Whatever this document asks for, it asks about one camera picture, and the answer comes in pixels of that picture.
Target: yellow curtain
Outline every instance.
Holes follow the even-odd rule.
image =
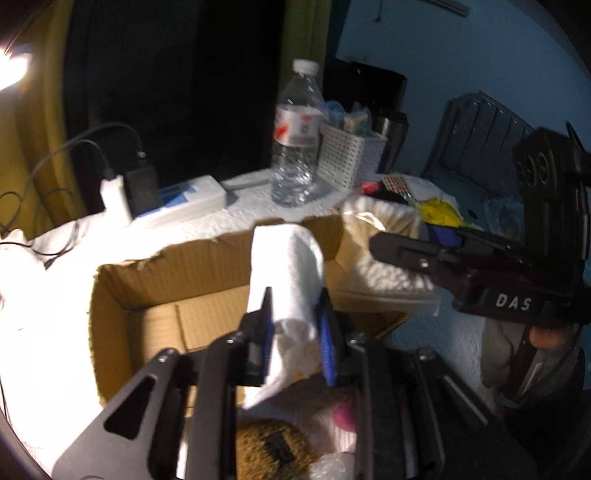
[[[281,42],[279,91],[283,90],[293,71],[294,59],[308,59],[320,65],[319,84],[326,55],[332,0],[287,0]]]
[[[22,193],[36,162],[66,140],[63,112],[63,59],[74,0],[57,0],[18,39],[28,44],[31,66],[25,78],[0,91],[0,194]],[[69,189],[74,200],[66,192]],[[0,222],[17,208],[15,196],[0,199]],[[67,153],[57,155],[37,174],[12,228],[26,236],[43,233],[85,215]]]

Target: white bottle cap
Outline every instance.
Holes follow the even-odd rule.
[[[294,60],[294,72],[301,73],[302,75],[318,75],[320,66],[311,60],[295,59]]]

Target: cardboard box flap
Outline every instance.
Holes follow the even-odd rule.
[[[90,301],[89,348],[101,398],[111,398],[134,372],[127,315],[106,284],[97,281]]]
[[[334,260],[345,229],[339,215],[307,217],[301,225],[310,230],[324,255],[324,261]]]
[[[109,289],[138,310],[247,285],[252,231],[170,245],[148,260],[104,265]]]

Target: chair backrest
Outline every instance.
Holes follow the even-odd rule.
[[[423,177],[453,172],[498,197],[519,198],[514,147],[534,129],[483,92],[450,102]]]

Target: white towel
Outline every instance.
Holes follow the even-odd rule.
[[[314,235],[300,225],[256,227],[251,252],[248,311],[272,290],[275,336],[265,384],[245,389],[243,408],[279,393],[320,365],[314,308],[324,286],[324,258]]]

